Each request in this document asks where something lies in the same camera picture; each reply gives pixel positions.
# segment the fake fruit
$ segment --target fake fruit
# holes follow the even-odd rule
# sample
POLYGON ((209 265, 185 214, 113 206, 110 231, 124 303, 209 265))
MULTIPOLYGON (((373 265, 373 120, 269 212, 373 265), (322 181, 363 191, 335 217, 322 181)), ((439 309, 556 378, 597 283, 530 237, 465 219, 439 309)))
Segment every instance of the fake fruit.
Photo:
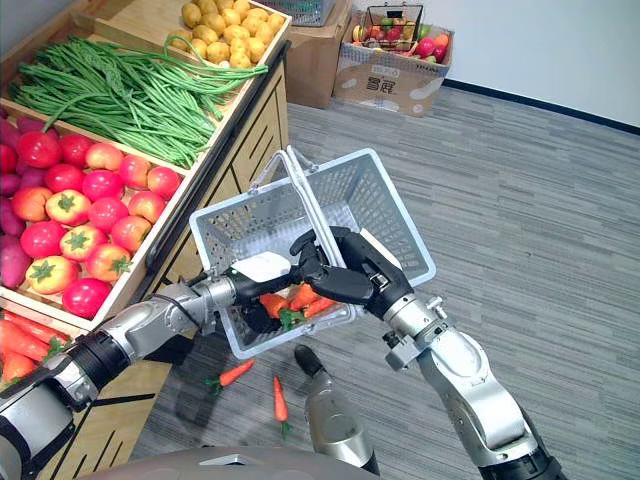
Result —
POLYGON ((138 192, 129 201, 129 215, 137 215, 156 223, 164 207, 165 202, 157 193, 138 192))
POLYGON ((26 278, 36 292, 52 295, 75 282, 78 269, 71 260, 54 255, 34 261, 27 269, 26 278))
POLYGON ((47 218, 45 204, 51 195, 51 190, 44 187, 22 188, 11 199, 11 209, 22 220, 40 222, 47 218))
POLYGON ((104 233, 110 233, 113 225, 129 215, 127 206, 114 197, 104 197, 89 207, 89 221, 104 233))
POLYGON ((135 253, 151 230, 151 223, 142 217, 129 216, 118 220, 111 229, 113 243, 135 253))
POLYGON ((64 308, 83 318, 95 317, 111 292, 111 285, 96 278, 81 278, 72 283, 62 295, 64 308))
POLYGON ((107 236, 102 231, 91 225, 80 225, 60 239, 60 251, 69 260, 84 262, 98 245, 104 243, 107 243, 107 236))
POLYGON ((76 227, 86 223, 91 202, 76 190, 63 190, 47 200, 47 215, 56 222, 76 227))
POLYGON ((32 258, 60 255, 60 240, 66 233, 57 222, 34 223, 20 236, 20 246, 32 258))
POLYGON ((98 245, 87 259, 89 275, 103 282, 115 282, 129 271, 131 255, 124 248, 110 243, 98 245))

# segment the produce display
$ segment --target produce display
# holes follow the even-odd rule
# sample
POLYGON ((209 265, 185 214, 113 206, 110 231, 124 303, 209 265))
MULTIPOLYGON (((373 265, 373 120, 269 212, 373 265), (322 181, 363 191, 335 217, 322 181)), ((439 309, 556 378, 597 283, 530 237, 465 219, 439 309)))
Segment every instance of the produce display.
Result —
POLYGON ((247 0, 194 0, 182 6, 189 30, 169 33, 171 46, 220 67, 244 69, 260 62, 285 19, 247 0))
POLYGON ((25 120, 15 121, 18 128, 0 120, 8 140, 1 145, 2 285, 55 296, 68 312, 91 319, 182 179, 111 144, 59 137, 25 120))

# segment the wire basket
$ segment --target wire basket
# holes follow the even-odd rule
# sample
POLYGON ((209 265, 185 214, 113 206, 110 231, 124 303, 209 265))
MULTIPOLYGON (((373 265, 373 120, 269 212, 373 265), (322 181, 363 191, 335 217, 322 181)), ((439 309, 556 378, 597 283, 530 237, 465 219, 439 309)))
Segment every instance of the wire basket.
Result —
MULTIPOLYGON (((291 244, 310 228, 316 231, 329 263, 344 266, 328 225, 366 229, 400 262, 412 286, 435 275, 435 265, 378 155, 364 149, 304 171, 295 153, 290 177, 194 212, 189 219, 205 271, 221 273, 233 262, 271 251, 288 258, 291 244)), ((274 155, 265 172, 275 166, 274 155)), ((354 320, 361 309, 341 305, 293 330, 256 334, 240 308, 220 311, 234 355, 250 358, 303 334, 354 320)))
POLYGON ((292 25, 322 27, 329 18, 334 0, 262 0, 260 3, 291 15, 292 25))

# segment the potato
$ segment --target potato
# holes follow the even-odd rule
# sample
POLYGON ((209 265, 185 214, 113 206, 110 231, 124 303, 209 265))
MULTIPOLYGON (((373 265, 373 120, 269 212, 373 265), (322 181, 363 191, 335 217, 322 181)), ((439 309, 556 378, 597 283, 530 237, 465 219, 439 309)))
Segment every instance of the potato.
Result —
POLYGON ((193 29, 193 38, 199 38, 209 45, 218 41, 218 34, 205 25, 198 25, 193 29))
POLYGON ((209 45, 207 47, 207 60, 213 63, 229 60, 229 45, 222 42, 215 42, 209 45))
POLYGON ((258 63, 267 47, 259 38, 250 38, 247 40, 247 45, 249 46, 249 58, 253 63, 258 63))
POLYGON ((224 29, 227 28, 224 18, 222 18, 222 15, 217 13, 207 13, 206 15, 203 15, 200 20, 200 25, 209 27, 216 32, 218 37, 221 37, 224 34, 224 29))
POLYGON ((237 52, 229 58, 231 68, 251 68, 251 60, 246 53, 237 52))
POLYGON ((201 18, 202 13, 200 12, 200 9, 197 5, 193 3, 185 3, 182 6, 182 21, 187 27, 195 27, 198 23, 200 23, 201 18))

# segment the tomato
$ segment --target tomato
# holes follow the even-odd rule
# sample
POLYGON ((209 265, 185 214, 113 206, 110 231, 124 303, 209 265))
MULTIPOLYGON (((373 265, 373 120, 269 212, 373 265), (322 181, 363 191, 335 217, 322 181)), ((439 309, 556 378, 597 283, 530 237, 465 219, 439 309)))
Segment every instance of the tomato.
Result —
POLYGON ((169 200, 180 186, 180 177, 167 167, 152 168, 147 176, 147 187, 165 200, 169 200))
POLYGON ((22 220, 40 222, 47 218, 45 204, 51 195, 51 190, 44 187, 21 188, 11 199, 11 209, 22 220))
POLYGON ((89 221, 104 233, 110 233, 113 225, 128 215, 127 206, 113 197, 101 198, 89 208, 89 221))
POLYGON ((151 223, 156 223, 164 207, 165 202, 157 193, 138 192, 129 201, 129 214, 138 215, 151 223))
POLYGON ((95 278, 81 278, 62 295, 62 305, 79 317, 92 319, 109 296, 111 285, 95 278))
POLYGON ((62 161, 78 168, 87 166, 86 155, 93 142, 84 135, 70 133, 58 141, 62 149, 62 161))
POLYGON ((91 225, 80 225, 66 232, 60 239, 60 250, 63 257, 84 262, 98 245, 107 241, 107 236, 97 228, 91 225))
POLYGON ((30 166, 49 168, 62 160, 58 142, 42 132, 27 132, 18 140, 18 155, 30 166))
POLYGON ((20 235, 20 246, 32 258, 60 255, 60 240, 65 233, 57 222, 34 223, 20 235))
POLYGON ((122 198, 124 185, 117 173, 109 170, 95 170, 85 175, 82 182, 82 193, 92 202, 103 197, 122 198))
POLYGON ((84 173, 78 167, 68 163, 54 165, 44 176, 44 184, 53 193, 62 190, 82 190, 84 173))
POLYGON ((36 292, 51 295, 63 291, 78 278, 78 267, 71 260, 54 255, 40 258, 27 269, 27 282, 36 292))
POLYGON ((49 217, 65 225, 76 227, 87 222, 91 202, 75 190, 63 190, 54 194, 46 203, 49 217))
POLYGON ((96 143, 89 147, 85 160, 94 170, 106 168, 118 170, 122 163, 122 152, 109 143, 96 143))
POLYGON ((87 259, 89 275, 103 282, 115 282, 129 271, 131 255, 124 248, 110 243, 98 245, 87 259))
POLYGON ((146 159, 127 155, 120 164, 119 172, 127 187, 145 190, 147 188, 147 172, 150 168, 151 164, 146 159))
POLYGON ((111 238, 116 245, 134 253, 140 248, 149 230, 151 230, 151 224, 144 218, 124 217, 111 229, 111 238))
POLYGON ((9 145, 0 145, 0 173, 15 172, 17 163, 18 156, 13 148, 9 145))

